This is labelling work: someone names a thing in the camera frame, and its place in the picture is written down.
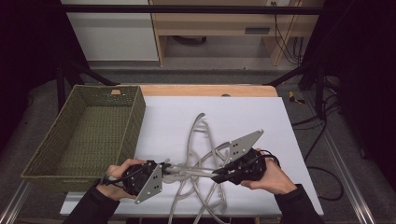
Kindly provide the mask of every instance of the black cable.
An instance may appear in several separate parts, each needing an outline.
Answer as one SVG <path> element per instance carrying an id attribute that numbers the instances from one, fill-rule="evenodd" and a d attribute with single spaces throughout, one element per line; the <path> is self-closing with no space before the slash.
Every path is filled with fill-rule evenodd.
<path id="1" fill-rule="evenodd" d="M 327 111 L 331 110 L 333 107 L 335 107 L 336 105 L 338 105 L 338 102 L 335 102 L 335 103 L 329 105 L 327 108 L 326 108 L 326 104 L 327 104 L 327 102 L 329 101 L 329 99 L 331 99 L 331 98 L 333 98 L 333 97 L 335 97 L 335 96 L 337 96 L 337 95 L 338 95 L 338 94 L 331 95 L 331 96 L 327 97 L 325 101 L 323 101 L 324 103 L 323 103 L 322 106 L 323 106 L 323 111 L 325 111 L 325 113 L 324 113 L 324 119 L 323 119 L 323 120 L 324 120 L 324 125 L 323 125 L 323 127 L 322 127 L 322 129 L 321 129 L 321 131 L 320 131 L 320 133 L 319 133 L 319 135 L 318 135 L 318 137 L 315 139 L 314 143 L 312 144 L 311 148 L 309 148 L 308 153 L 306 153 L 306 155 L 305 155 L 305 157 L 304 157 L 304 162 L 305 162 L 305 163 L 306 163 L 306 161 L 308 160 L 309 155 L 312 153 L 313 149 L 315 148 L 315 145 L 317 144 L 318 140 L 319 140 L 320 137 L 323 135 L 323 133 L 324 133 L 324 131 L 325 131 L 325 129 L 326 129 L 326 126 L 327 126 L 327 116 L 330 115 L 330 114 L 331 114 L 333 111 L 335 111 L 335 110 L 333 110 L 333 111 L 331 111 L 331 112 L 329 112 L 329 113 L 327 113 Z M 339 194 L 337 197 L 335 197 L 335 198 L 327 198 L 327 197 L 323 197 L 323 196 L 319 195 L 318 197 L 319 197 L 320 199 L 323 199 L 323 200 L 326 200 L 326 201 L 335 202 L 335 201 L 340 200 L 340 199 L 344 196 L 344 187 L 343 187 L 343 184 L 341 183 L 340 179 L 339 179 L 335 174 L 333 174 L 332 172 L 330 172 L 330 171 L 328 171 L 328 170 L 326 170 L 326 169 L 323 169 L 323 168 L 320 168 L 320 167 L 317 167 L 317 166 L 306 166 L 306 167 L 307 167 L 307 169 L 316 169 L 316 170 L 320 170 L 320 171 L 322 171 L 322 172 L 325 172 L 325 173 L 331 175 L 332 177 L 335 178 L 335 180 L 338 182 L 338 185 L 340 186 L 341 192 L 340 192 L 340 194 Z"/>
<path id="2" fill-rule="evenodd" d="M 335 201 L 338 201 L 338 200 L 340 200 L 343 196 L 344 196 L 344 187 L 343 187 L 343 184 L 341 183 L 341 180 L 335 175 L 335 174 L 333 174 L 332 172 L 330 172 L 330 171 L 328 171 L 328 170 L 326 170 L 326 169 L 323 169 L 323 168 L 320 168 L 320 167 L 317 167 L 317 166 L 306 166 L 306 168 L 308 168 L 308 169 L 312 169 L 312 170 L 320 170 L 320 171 L 323 171 L 323 172 L 325 172 L 325 173 L 327 173 L 327 174 L 329 174 L 329 175 L 331 175 L 332 177 L 334 177 L 334 179 L 338 182 L 338 184 L 339 184 L 339 186 L 340 186 L 340 194 L 337 196 L 337 197 L 335 197 L 335 198 L 326 198 L 326 197 L 323 197 L 323 196 L 318 196 L 320 199 L 323 199 L 323 200 L 326 200 L 326 201 L 331 201 L 331 202 L 335 202 Z"/>
<path id="3" fill-rule="evenodd" d="M 298 60 L 298 54 L 296 54 L 297 39 L 298 37 L 294 37 L 294 41 L 293 41 L 293 57 L 295 60 Z"/>
<path id="4" fill-rule="evenodd" d="M 264 149 L 262 149 L 262 150 L 260 150 L 260 151 L 263 151 L 263 152 L 266 152 L 266 153 L 268 153 L 269 155 L 272 155 L 272 153 L 271 153 L 270 151 L 268 151 L 268 150 L 264 150 Z"/>
<path id="5" fill-rule="evenodd" d="M 288 46 L 286 45 L 286 41 L 283 39 L 282 34 L 280 33 L 279 29 L 277 28 L 277 19 L 276 19 L 276 15 L 274 15 L 274 18 L 275 18 L 275 41 L 276 41 L 277 45 L 280 47 L 280 49 L 282 50 L 282 52 L 283 52 L 283 54 L 285 55 L 285 57 L 286 57 L 286 59 L 288 60 L 288 62 L 289 62 L 289 63 L 292 63 L 292 64 L 297 64 L 297 62 L 295 61 L 295 59 L 293 59 L 294 62 L 291 62 L 291 61 L 290 61 L 290 59 L 289 59 L 289 57 L 288 57 L 288 54 L 289 54 L 290 57 L 291 57 L 291 54 L 290 54 L 290 52 L 289 52 Z M 283 45 L 285 46 L 286 52 L 287 52 L 288 54 L 286 54 L 285 50 L 283 50 L 282 46 L 279 44 L 279 41 L 277 40 L 277 36 L 276 36 L 276 33 L 277 33 L 277 32 L 279 32 L 280 38 L 282 39 Z"/>
<path id="6" fill-rule="evenodd" d="M 301 64 L 303 62 L 303 57 L 304 57 L 304 55 L 302 54 L 302 52 L 303 52 L 303 43 L 304 43 L 304 38 L 301 37 L 300 38 L 300 50 L 298 52 L 299 64 Z"/>
<path id="7" fill-rule="evenodd" d="M 331 99 L 331 98 L 333 98 L 333 97 L 335 97 L 335 96 L 337 96 L 337 95 L 338 95 L 338 94 L 333 94 L 333 95 L 327 97 L 326 100 L 324 100 L 324 102 L 325 102 L 324 104 L 327 104 L 327 101 L 328 101 L 329 99 Z M 333 104 L 329 105 L 329 107 L 326 108 L 326 109 L 324 109 L 323 111 L 326 112 L 326 111 L 332 109 L 332 108 L 333 108 L 335 105 L 337 105 L 337 104 L 338 104 L 338 103 L 333 103 Z M 317 118 L 318 118 L 318 115 L 315 115 L 315 116 L 313 116 L 313 117 L 311 117 L 311 118 L 309 118 L 309 119 L 304 119 L 304 120 L 301 120 L 301 121 L 292 123 L 291 126 L 294 127 L 294 126 L 298 126 L 298 125 L 301 125 L 301 124 L 305 124 L 305 123 L 310 122 L 310 121 L 312 121 L 312 120 L 315 120 L 315 119 L 317 119 Z"/>
<path id="8" fill-rule="evenodd" d="M 331 110 L 327 115 L 329 116 L 330 114 L 334 113 L 335 111 L 340 111 L 340 108 L 335 108 L 334 110 Z"/>
<path id="9" fill-rule="evenodd" d="M 251 161 L 249 161 L 249 162 L 247 162 L 247 163 L 255 162 L 255 161 L 258 161 L 258 160 L 261 160 L 261 159 L 265 159 L 265 158 L 271 158 L 271 159 L 274 160 L 274 162 L 276 163 L 276 165 L 280 167 L 280 162 L 279 162 L 279 160 L 277 159 L 276 156 L 274 156 L 271 152 L 269 152 L 269 151 L 267 151 L 267 150 L 260 150 L 260 151 L 267 152 L 267 153 L 269 153 L 269 155 L 266 155 L 266 154 L 260 155 L 259 157 L 256 157 L 256 158 L 254 158 L 253 160 L 251 160 Z"/>
<path id="10" fill-rule="evenodd" d="M 315 126 L 312 126 L 312 127 L 309 127 L 309 128 L 297 128 L 297 129 L 293 129 L 293 130 L 300 131 L 300 130 L 310 130 L 310 129 L 315 129 L 315 128 L 317 128 L 318 126 L 322 125 L 323 123 L 324 123 L 324 122 L 321 122 L 320 124 L 317 124 L 317 125 L 315 125 Z"/>

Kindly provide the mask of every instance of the metal rail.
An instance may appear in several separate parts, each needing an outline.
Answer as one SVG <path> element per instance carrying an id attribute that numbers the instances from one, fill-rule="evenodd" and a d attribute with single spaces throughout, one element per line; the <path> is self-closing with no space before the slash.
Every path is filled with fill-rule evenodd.
<path id="1" fill-rule="evenodd" d="M 182 6 L 182 5 L 44 5 L 42 9 L 85 13 L 205 13 L 205 14 L 271 14 L 322 15 L 341 12 L 321 7 L 245 7 L 245 6 Z"/>
<path id="2" fill-rule="evenodd" d="M 7 208 L 3 211 L 0 216 L 0 224 L 14 223 L 20 212 L 24 201 L 26 200 L 32 185 L 25 180 L 22 180 L 17 191 L 9 202 Z"/>
<path id="3" fill-rule="evenodd" d="M 316 114 L 315 103 L 312 94 L 303 93 L 305 100 L 307 101 L 311 111 Z M 324 140 L 326 141 L 327 150 L 334 168 L 343 183 L 346 194 L 352 203 L 353 209 L 355 210 L 356 216 L 358 217 L 361 224 L 375 224 L 374 217 L 368 207 L 366 201 L 361 195 L 358 185 L 356 184 L 352 174 L 349 172 L 347 165 L 345 164 L 343 157 L 341 156 L 337 145 L 334 143 L 332 136 L 328 130 L 323 133 Z"/>

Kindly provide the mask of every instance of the wicker basket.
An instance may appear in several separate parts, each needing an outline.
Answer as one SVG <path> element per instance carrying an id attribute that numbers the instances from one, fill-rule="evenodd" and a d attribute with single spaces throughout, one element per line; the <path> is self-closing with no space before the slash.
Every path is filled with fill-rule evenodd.
<path id="1" fill-rule="evenodd" d="M 86 191 L 109 165 L 134 157 L 145 109 L 138 86 L 76 86 L 21 177 Z"/>

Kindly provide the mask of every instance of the white table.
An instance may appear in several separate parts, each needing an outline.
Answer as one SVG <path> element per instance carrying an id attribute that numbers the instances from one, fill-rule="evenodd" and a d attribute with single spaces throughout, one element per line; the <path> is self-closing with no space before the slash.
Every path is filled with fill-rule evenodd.
<path id="1" fill-rule="evenodd" d="M 316 211 L 323 215 L 281 98 L 145 96 L 145 100 L 147 110 L 136 158 L 157 162 L 169 158 L 174 164 L 184 162 L 191 125 L 201 112 L 206 113 L 205 121 L 210 125 L 215 145 L 263 129 L 264 134 L 254 147 L 276 155 L 285 173 L 294 183 L 304 185 Z M 193 146 L 202 153 L 210 150 L 203 133 L 194 136 Z M 202 179 L 200 188 L 209 188 L 211 183 L 210 179 Z M 224 183 L 224 188 L 227 198 L 224 216 L 279 217 L 281 214 L 271 193 L 229 182 Z M 123 217 L 167 217 L 177 189 L 178 183 L 163 184 L 163 192 L 141 204 L 122 200 L 115 214 Z M 83 192 L 69 192 L 61 214 L 70 214 L 82 195 Z M 175 215 L 193 217 L 200 208 L 198 198 L 191 195 L 177 204 Z"/>

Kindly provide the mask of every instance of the black pole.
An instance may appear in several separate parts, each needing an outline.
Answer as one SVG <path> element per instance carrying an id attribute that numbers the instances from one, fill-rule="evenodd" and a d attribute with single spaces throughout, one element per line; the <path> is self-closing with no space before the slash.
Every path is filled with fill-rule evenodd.
<path id="1" fill-rule="evenodd" d="M 323 68 L 318 66 L 317 74 L 317 87 L 316 87 L 316 96 L 315 96 L 315 109 L 320 119 L 325 119 L 326 111 L 323 110 L 323 88 L 324 88 L 324 73 Z"/>
<path id="2" fill-rule="evenodd" d="M 204 14 L 271 14 L 322 15 L 339 10 L 321 7 L 244 7 L 244 6 L 180 6 L 180 5 L 44 5 L 44 9 L 85 13 L 204 13 Z"/>
<path id="3" fill-rule="evenodd" d="M 289 80 L 292 77 L 303 74 L 308 68 L 310 68 L 310 66 L 312 64 L 313 64 L 312 61 L 307 61 L 306 63 L 303 63 L 300 66 L 298 66 L 297 68 L 289 71 L 287 74 L 283 75 L 282 77 L 279 77 L 279 78 L 275 79 L 274 81 L 269 82 L 267 84 L 263 84 L 263 86 L 276 87 L 276 86 L 282 84 L 283 82 Z"/>

